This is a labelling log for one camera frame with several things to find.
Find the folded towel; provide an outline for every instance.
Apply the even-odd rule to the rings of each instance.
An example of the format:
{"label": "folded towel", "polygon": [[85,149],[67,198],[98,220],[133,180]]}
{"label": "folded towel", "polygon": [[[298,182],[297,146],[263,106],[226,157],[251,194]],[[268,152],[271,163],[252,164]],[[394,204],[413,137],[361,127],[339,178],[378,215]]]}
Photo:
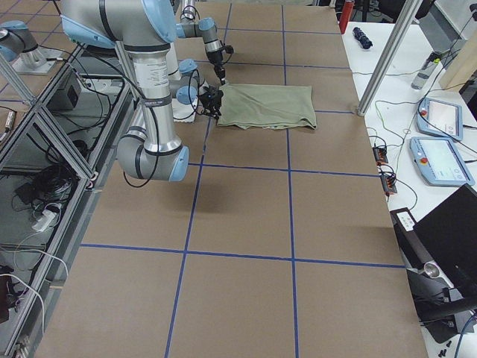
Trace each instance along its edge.
{"label": "folded towel", "polygon": [[311,87],[226,84],[221,90],[222,116],[217,125],[316,129]]}

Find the blue cable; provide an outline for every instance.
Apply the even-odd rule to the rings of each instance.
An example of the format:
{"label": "blue cable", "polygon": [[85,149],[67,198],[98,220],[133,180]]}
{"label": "blue cable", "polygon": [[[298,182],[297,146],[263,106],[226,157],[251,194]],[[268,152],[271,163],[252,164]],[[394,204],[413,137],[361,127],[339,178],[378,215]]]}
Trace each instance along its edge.
{"label": "blue cable", "polygon": [[457,348],[455,349],[454,358],[457,358],[457,355],[459,354],[459,348],[461,347],[462,338],[464,338],[464,333],[465,333],[465,330],[466,330],[467,326],[469,325],[469,323],[470,323],[475,317],[477,317],[477,313],[474,313],[473,315],[471,315],[470,318],[467,319],[467,322],[465,322],[464,328],[462,328],[462,331],[461,331],[461,336],[459,337],[459,342],[457,343]]}

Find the office chair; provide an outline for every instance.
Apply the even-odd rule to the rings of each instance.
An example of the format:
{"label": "office chair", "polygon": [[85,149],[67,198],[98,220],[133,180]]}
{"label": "office chair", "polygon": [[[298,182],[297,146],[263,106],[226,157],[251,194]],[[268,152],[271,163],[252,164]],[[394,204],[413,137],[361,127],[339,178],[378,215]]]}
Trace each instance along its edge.
{"label": "office chair", "polygon": [[[393,22],[396,22],[397,17],[401,13],[405,0],[379,0],[379,11],[392,18]],[[417,10],[416,19],[420,19],[427,15],[431,10],[435,0],[424,0]]]}

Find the blue and white device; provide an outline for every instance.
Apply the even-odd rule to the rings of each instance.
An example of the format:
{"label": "blue and white device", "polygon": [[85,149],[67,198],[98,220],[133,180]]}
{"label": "blue and white device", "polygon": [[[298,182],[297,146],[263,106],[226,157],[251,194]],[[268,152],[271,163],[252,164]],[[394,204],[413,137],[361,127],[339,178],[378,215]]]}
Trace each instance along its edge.
{"label": "blue and white device", "polygon": [[458,104],[424,98],[419,106],[417,126],[425,134],[432,136],[451,136],[455,140],[462,140],[462,107]]}
{"label": "blue and white device", "polygon": [[476,181],[450,138],[411,138],[411,151],[420,173],[431,185],[474,185]]}

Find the black monitor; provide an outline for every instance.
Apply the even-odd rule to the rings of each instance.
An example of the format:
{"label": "black monitor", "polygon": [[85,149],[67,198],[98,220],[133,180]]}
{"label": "black monitor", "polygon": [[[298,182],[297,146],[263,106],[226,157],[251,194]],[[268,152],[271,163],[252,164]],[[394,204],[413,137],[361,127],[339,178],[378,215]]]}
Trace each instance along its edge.
{"label": "black monitor", "polygon": [[461,186],[414,231],[454,287],[464,297],[477,296],[477,192]]}

